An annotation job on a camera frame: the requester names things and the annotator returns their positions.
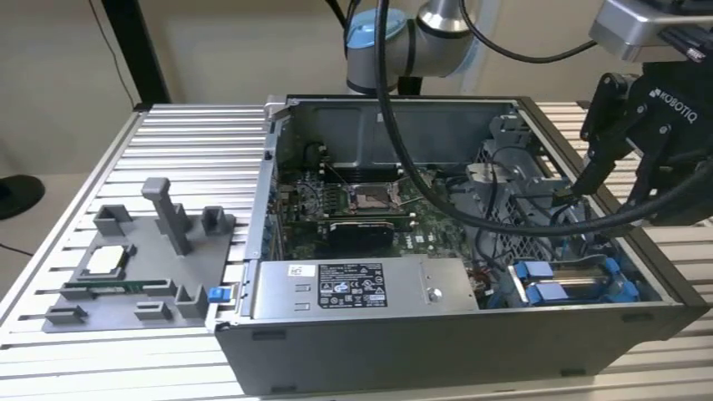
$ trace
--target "motherboard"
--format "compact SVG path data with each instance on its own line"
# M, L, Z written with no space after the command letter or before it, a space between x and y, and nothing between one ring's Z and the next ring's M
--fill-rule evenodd
M280 185L285 259L457 257L471 265L464 227L423 198L411 178L389 172L289 172ZM445 180L421 172L436 191ZM368 179L396 178L376 182Z

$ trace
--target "black stand base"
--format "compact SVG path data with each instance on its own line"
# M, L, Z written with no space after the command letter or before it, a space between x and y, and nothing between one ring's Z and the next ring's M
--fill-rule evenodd
M32 208L44 196L43 181L29 175L0 179L0 220L17 216Z

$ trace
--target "warning label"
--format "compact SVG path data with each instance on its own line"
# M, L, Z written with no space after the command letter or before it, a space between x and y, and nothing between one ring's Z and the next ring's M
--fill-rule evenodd
M320 265L319 283L319 305L324 309L387 306L381 263Z

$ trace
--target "black pole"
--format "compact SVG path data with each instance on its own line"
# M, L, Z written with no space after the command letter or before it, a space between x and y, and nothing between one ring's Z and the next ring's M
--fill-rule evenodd
M101 0L141 103L171 103L139 0Z

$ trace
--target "metal slotted surface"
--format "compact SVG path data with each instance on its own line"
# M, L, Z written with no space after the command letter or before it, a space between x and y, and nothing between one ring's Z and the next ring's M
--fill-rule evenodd
M577 140L577 133L584 111L575 103L540 106L583 154L587 146ZM35 317L57 299L52 291L69 278L92 239L92 211L101 203L121 201L135 213L147 214L137 190L149 175L171 176L173 198L191 211L217 204L239 216L241 226L235 229L224 280L235 282L241 275L237 263L261 156L261 106L159 106L139 117L137 124L128 124L127 130L136 132L124 140L119 137L113 145L117 154L108 155L105 170L96 172L76 208L71 206L68 213L75 216L69 216L67 224L57 224L56 240L48 239L28 266L37 272L25 271L23 275L31 280L0 332L0 398L187 400L243 396L219 344L203 328L67 334L40 331L43 320ZM616 177L608 181L620 196L630 189L636 163L636 158L620 163ZM696 289L713 302L713 228L654 228L649 234ZM11 304L5 299L3 306ZM713 313L669 341L634 347L593 378L312 399L512 398L713 399Z

